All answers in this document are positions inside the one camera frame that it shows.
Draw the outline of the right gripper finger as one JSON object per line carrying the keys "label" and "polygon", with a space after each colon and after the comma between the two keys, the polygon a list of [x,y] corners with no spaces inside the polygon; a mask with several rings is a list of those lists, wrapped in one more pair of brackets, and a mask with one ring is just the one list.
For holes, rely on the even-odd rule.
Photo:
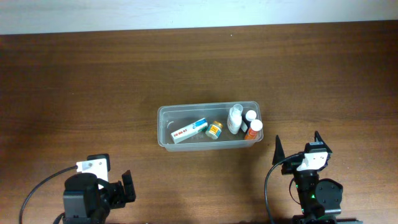
{"label": "right gripper finger", "polygon": [[314,140],[315,140],[315,142],[323,142],[323,139],[322,139],[322,137],[320,136],[320,134],[319,134],[318,131],[315,131]]}
{"label": "right gripper finger", "polygon": [[273,156],[273,160],[272,160],[272,165],[274,166],[277,163],[279,163],[280,161],[283,161],[284,159],[285,159],[285,154],[284,154],[284,150],[282,147],[282,143],[281,143],[279,136],[277,135],[275,137],[275,151],[274,151],[274,156]]}

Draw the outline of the orange tube white cap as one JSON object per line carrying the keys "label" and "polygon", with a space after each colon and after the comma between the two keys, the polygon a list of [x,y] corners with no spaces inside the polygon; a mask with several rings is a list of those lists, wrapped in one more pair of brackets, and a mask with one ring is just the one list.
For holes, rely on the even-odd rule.
{"label": "orange tube white cap", "polygon": [[250,123],[250,127],[244,137],[245,140],[253,140],[256,138],[258,132],[262,130],[263,123],[258,119],[254,119]]}

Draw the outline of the dark bottle white cap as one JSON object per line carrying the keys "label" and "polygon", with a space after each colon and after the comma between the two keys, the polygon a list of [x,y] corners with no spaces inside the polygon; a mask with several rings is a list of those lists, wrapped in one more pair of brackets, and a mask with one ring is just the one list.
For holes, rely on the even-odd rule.
{"label": "dark bottle white cap", "polygon": [[244,133],[247,133],[250,128],[251,122],[255,120],[256,117],[257,113],[254,110],[249,110],[244,115],[242,115],[241,130]]}

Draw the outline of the white spray bottle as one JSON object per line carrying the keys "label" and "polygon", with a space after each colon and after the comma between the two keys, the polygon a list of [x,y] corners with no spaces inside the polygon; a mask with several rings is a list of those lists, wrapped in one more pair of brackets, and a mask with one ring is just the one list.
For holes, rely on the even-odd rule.
{"label": "white spray bottle", "polygon": [[243,106],[240,104],[235,104],[229,109],[227,126],[232,134],[237,134],[239,132],[242,123],[242,112]]}

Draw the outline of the gold lid small jar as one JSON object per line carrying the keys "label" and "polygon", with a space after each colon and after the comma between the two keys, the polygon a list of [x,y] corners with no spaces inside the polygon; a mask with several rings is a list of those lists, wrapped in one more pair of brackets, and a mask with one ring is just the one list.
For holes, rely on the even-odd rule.
{"label": "gold lid small jar", "polygon": [[223,129],[223,125],[218,121],[213,121],[208,129],[206,130],[205,134],[211,139],[218,139],[221,135]]}

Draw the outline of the white blue medicine box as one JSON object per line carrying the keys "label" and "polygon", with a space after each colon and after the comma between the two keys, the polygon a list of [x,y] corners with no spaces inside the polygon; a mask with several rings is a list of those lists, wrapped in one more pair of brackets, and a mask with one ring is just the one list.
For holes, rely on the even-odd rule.
{"label": "white blue medicine box", "polygon": [[184,126],[170,134],[174,144],[178,144],[200,132],[208,127],[208,122],[205,118],[199,119],[187,126]]}

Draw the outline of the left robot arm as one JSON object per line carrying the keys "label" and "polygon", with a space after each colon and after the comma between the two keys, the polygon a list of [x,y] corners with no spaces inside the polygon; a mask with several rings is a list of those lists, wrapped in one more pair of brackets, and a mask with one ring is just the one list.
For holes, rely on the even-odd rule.
{"label": "left robot arm", "polygon": [[136,200],[131,171],[110,183],[91,173],[75,174],[65,181],[64,212],[54,224],[104,224],[110,211]]}

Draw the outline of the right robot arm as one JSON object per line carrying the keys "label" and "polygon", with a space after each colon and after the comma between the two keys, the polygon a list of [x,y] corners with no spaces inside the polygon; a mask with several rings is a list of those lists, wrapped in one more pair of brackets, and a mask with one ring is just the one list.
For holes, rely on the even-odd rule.
{"label": "right robot arm", "polygon": [[337,219],[341,214],[343,186],[332,179],[321,179],[319,172],[328,165],[333,154],[319,132],[314,133],[314,141],[306,143],[304,150],[291,156],[285,156],[282,143],[275,137],[275,151],[272,171],[281,166],[281,174],[292,175],[291,184],[295,184],[298,204],[302,214],[292,217],[292,223],[361,223],[355,218]]}

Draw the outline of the clear plastic container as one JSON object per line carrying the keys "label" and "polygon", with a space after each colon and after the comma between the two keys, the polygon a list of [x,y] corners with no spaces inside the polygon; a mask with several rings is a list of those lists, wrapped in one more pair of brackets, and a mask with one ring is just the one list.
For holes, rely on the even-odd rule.
{"label": "clear plastic container", "polygon": [[[169,152],[205,151],[215,149],[233,149],[251,147],[262,141],[263,131],[260,131],[252,140],[245,140],[245,134],[231,134],[227,127],[227,118],[230,108],[237,102],[201,103],[190,105],[162,106],[158,109],[157,140],[160,146]],[[218,139],[208,137],[204,131],[175,143],[172,133],[205,118],[208,124],[218,121],[223,125]]]}

